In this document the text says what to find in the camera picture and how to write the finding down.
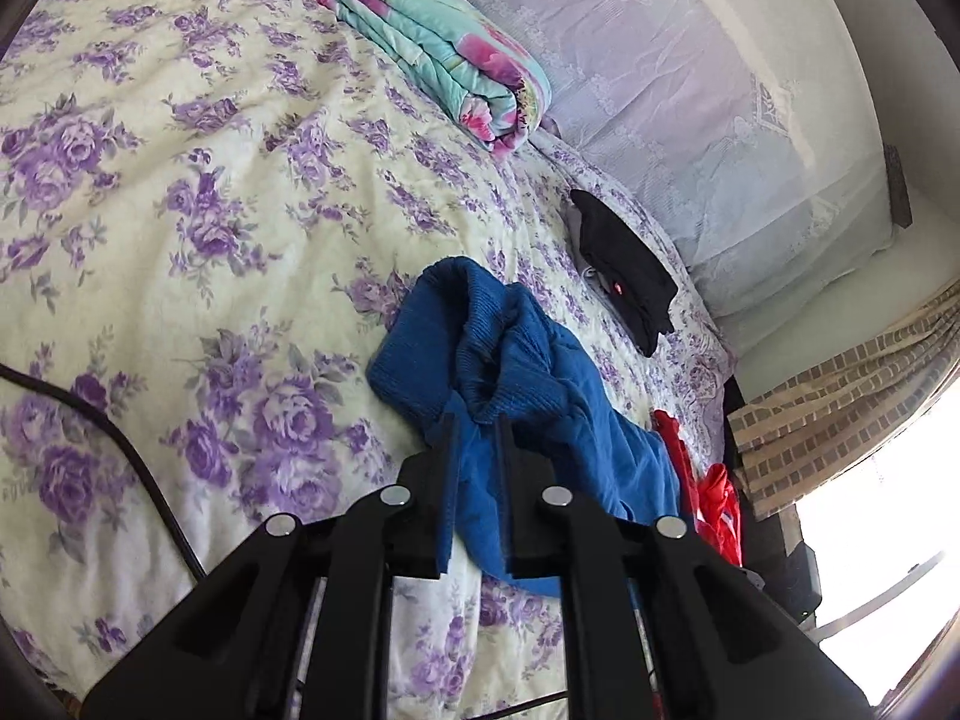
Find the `blue pants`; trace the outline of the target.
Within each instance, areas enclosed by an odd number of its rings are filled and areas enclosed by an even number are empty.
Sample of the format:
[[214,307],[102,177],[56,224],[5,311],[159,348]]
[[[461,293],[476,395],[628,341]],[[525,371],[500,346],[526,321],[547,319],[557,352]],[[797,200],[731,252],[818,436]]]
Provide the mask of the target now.
[[558,483],[628,522],[679,510],[680,483],[658,434],[613,408],[578,339],[522,284],[467,257],[428,266],[368,366],[376,397],[427,442],[457,421],[455,531],[475,566],[501,583],[508,522],[496,423],[517,447],[548,458]]

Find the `red garment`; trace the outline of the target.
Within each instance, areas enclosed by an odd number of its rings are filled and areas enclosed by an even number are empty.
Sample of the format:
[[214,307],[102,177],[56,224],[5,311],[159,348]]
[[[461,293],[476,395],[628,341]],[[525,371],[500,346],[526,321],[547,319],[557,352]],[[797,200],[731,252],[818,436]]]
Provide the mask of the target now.
[[680,513],[697,535],[729,564],[743,566],[742,517],[737,489],[724,463],[713,463],[698,476],[690,450],[680,435],[679,422],[665,411],[652,413],[654,431],[664,441],[680,483]]

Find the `beige checked curtain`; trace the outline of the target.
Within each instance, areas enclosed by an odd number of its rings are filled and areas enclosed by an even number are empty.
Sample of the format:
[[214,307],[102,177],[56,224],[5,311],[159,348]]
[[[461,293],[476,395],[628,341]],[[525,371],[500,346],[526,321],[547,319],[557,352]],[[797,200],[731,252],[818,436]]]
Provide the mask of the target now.
[[739,486],[758,520],[866,460],[958,380],[958,284],[877,337],[734,411]]

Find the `folded black garment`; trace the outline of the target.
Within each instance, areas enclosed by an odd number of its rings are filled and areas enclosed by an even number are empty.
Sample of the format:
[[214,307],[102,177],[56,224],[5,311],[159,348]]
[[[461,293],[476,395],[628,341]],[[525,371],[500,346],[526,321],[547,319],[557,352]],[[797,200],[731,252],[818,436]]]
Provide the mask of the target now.
[[674,332],[674,278],[631,227],[596,195],[573,188],[566,209],[574,260],[581,275],[651,358],[659,338]]

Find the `purple floral bedspread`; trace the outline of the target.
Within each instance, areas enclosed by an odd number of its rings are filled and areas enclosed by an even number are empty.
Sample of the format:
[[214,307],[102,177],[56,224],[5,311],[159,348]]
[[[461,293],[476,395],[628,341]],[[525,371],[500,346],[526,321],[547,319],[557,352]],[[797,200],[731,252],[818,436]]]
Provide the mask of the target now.
[[[679,288],[651,358],[579,271],[573,188]],[[487,153],[311,0],[39,0],[3,57],[3,362],[110,417],[205,566],[397,475],[418,439],[364,369],[451,255],[718,460],[731,355],[651,213],[556,138]]]

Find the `lavender lace headboard cover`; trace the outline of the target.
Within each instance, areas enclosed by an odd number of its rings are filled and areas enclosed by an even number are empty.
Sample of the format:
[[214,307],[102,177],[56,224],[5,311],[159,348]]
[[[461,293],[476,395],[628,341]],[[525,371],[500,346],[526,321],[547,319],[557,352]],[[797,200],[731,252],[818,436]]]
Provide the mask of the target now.
[[884,145],[833,0],[469,0],[547,117],[669,234],[739,351],[892,237]]

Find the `folded teal pink floral quilt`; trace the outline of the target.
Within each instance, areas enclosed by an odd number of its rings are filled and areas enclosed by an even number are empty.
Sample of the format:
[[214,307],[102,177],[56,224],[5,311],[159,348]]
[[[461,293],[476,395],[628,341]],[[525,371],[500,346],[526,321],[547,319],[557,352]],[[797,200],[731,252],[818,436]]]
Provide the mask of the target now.
[[316,2],[381,47],[490,153],[514,153],[539,128],[551,103],[545,70],[467,0]]

